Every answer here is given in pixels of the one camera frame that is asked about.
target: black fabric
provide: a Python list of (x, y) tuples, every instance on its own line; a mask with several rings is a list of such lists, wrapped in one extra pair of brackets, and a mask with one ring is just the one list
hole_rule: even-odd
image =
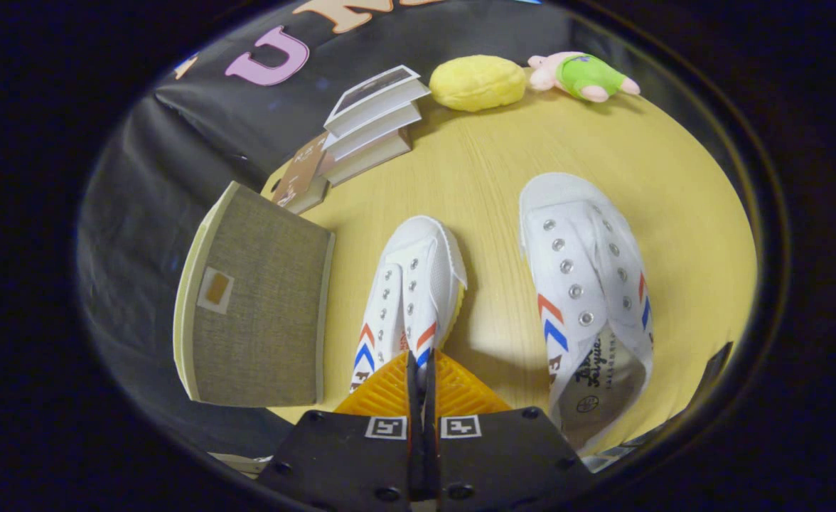
[[(464, 55), (526, 65), (531, 55), (588, 52), (635, 78), (643, 96), (687, 127), (740, 191), (717, 131), (669, 72), (561, 7), (513, 0), (396, 4), (336, 35), (320, 14), (292, 14), (298, 4), (255, 16), (203, 46), (180, 80), (165, 70), (106, 143), (80, 213), (77, 293), (93, 343), (146, 414), (201, 449), (261, 457), (291, 425), (268, 411), (193, 404), (184, 395), (171, 325), (194, 232), (230, 181), (259, 191), (363, 78), (405, 64), (426, 82), (437, 65)], [(304, 67), (272, 87), (226, 77), (245, 52), (281, 64), (281, 52), (253, 45), (275, 26), (310, 48)]]

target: blue chevron stripe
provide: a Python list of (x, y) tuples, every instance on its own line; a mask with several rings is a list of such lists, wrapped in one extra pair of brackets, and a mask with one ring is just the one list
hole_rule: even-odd
[(564, 347), (564, 350), (569, 352), (570, 349), (567, 347), (567, 337), (561, 334), (560, 331), (557, 330), (557, 327), (554, 326), (554, 324), (551, 324), (550, 320), (545, 320), (545, 341), (547, 341), (548, 334), (551, 334), (551, 336), (554, 337), (554, 340), (556, 340), (557, 343), (560, 343), (560, 346)]
[(358, 353), (355, 355), (355, 367), (356, 368), (358, 367), (358, 362), (360, 361), (360, 358), (362, 358), (362, 357), (367, 358), (367, 363), (370, 364), (370, 370), (373, 372), (373, 357), (370, 357), (370, 350), (368, 350), (367, 344), (363, 344), (362, 349), (360, 349), (358, 351)]
[(427, 356), (430, 356), (430, 354), (431, 354), (431, 349), (425, 350), (421, 354), (421, 356), (418, 356), (418, 359), (415, 361), (415, 363), (418, 363), (418, 366), (424, 366), (424, 364), (427, 363)]
[(645, 310), (643, 310), (643, 329), (648, 324), (648, 314), (652, 312), (652, 304), (649, 304), (648, 297), (645, 298)]

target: yellow plush toy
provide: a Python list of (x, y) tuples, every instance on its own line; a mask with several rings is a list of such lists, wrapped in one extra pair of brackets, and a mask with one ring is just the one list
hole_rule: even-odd
[(515, 62), (492, 55), (454, 58), (431, 74), (431, 94), (437, 103), (477, 112), (515, 103), (525, 94), (525, 72)]

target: red chevron stripe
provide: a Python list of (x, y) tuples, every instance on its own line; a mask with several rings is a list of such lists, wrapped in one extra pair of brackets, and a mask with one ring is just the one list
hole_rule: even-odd
[(639, 272), (639, 302), (643, 301), (643, 289), (645, 289), (645, 274)]
[(552, 315), (557, 317), (557, 320), (560, 321), (561, 324), (564, 323), (564, 315), (560, 314), (560, 310), (557, 307), (554, 307), (554, 304), (551, 304), (548, 299), (545, 299), (544, 295), (538, 294), (538, 316), (541, 317), (541, 310), (542, 308), (551, 312)]
[(431, 336), (434, 335), (434, 333), (436, 333), (436, 332), (437, 332), (437, 322), (435, 321), (434, 324), (432, 324), (430, 327), (428, 327), (427, 331), (424, 331), (424, 334), (422, 334), (421, 337), (418, 338), (418, 343), (415, 344), (415, 352), (417, 352), (419, 349), (421, 349), (422, 344), (424, 344), (425, 341), (430, 340)]
[(362, 339), (364, 334), (367, 334), (367, 339), (370, 340), (370, 346), (373, 347), (373, 333), (370, 331), (370, 327), (367, 324), (364, 324), (364, 328), (362, 329), (362, 333), (359, 335), (358, 339)]

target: brown book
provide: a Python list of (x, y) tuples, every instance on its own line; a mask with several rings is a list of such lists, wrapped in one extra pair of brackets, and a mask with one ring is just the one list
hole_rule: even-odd
[(303, 213), (323, 202), (328, 182), (326, 178), (317, 176), (317, 168), (325, 154), (323, 143), (328, 135), (324, 131), (295, 153), (272, 195), (272, 202), (291, 213)]
[(333, 233), (232, 182), (191, 243), (173, 329), (188, 397), (236, 407), (323, 399)]

